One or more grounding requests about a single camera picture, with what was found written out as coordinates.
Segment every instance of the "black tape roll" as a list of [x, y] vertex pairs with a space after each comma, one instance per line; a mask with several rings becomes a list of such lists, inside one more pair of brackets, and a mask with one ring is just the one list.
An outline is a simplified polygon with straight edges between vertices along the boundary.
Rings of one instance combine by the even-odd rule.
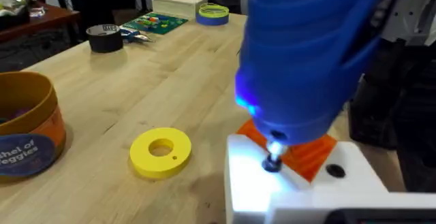
[[120, 28], [116, 25], [97, 25], [87, 29], [91, 50], [108, 53], [123, 47]]

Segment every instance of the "wooden tabletop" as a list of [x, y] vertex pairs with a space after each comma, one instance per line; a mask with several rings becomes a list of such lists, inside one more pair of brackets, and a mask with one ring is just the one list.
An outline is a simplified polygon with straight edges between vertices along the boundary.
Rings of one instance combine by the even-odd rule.
[[46, 13], [42, 17], [31, 18], [29, 23], [0, 31], [0, 42], [8, 41], [21, 35], [35, 33], [39, 30], [58, 27], [69, 22], [75, 22], [79, 19], [79, 12], [70, 11], [45, 3], [38, 3], [38, 5], [46, 8]]
[[[234, 102], [244, 23], [238, 15], [220, 27], [188, 22], [109, 54], [85, 42], [30, 67], [54, 82], [67, 146], [43, 174], [1, 186], [0, 223], [225, 223], [225, 141], [249, 119]], [[344, 118], [330, 130], [340, 140]], [[154, 127], [192, 142], [187, 167], [166, 180], [138, 178], [128, 164], [133, 140]]]

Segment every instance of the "roll of tape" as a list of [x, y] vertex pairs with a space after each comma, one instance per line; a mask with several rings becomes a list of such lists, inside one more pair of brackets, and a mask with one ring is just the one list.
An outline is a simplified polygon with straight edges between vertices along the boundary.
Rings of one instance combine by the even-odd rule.
[[[151, 154], [165, 146], [171, 152], [164, 156]], [[139, 175], [147, 178], [168, 178], [179, 173], [188, 163], [191, 141], [185, 133], [173, 128], [157, 128], [135, 139], [130, 147], [130, 160]]]
[[229, 22], [229, 9], [214, 3], [205, 3], [200, 6], [196, 20], [201, 25], [219, 26]]
[[87, 29], [91, 50], [108, 53], [123, 47], [120, 28], [116, 25], [97, 25]]

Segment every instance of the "blue tape roll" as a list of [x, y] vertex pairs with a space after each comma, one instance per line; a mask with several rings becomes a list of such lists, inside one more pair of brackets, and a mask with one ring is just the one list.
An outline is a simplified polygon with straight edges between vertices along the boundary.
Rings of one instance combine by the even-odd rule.
[[209, 17], [201, 16], [200, 14], [197, 14], [196, 20], [201, 25], [219, 26], [219, 25], [227, 24], [229, 22], [229, 15], [224, 16], [224, 17], [218, 17], [218, 18], [209, 18]]

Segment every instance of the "blue robotic arm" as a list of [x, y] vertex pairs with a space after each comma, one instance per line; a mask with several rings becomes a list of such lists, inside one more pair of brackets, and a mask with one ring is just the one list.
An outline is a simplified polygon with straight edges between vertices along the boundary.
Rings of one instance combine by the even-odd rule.
[[324, 135], [375, 52], [378, 35], [350, 48], [378, 0], [248, 0], [236, 102], [270, 145]]

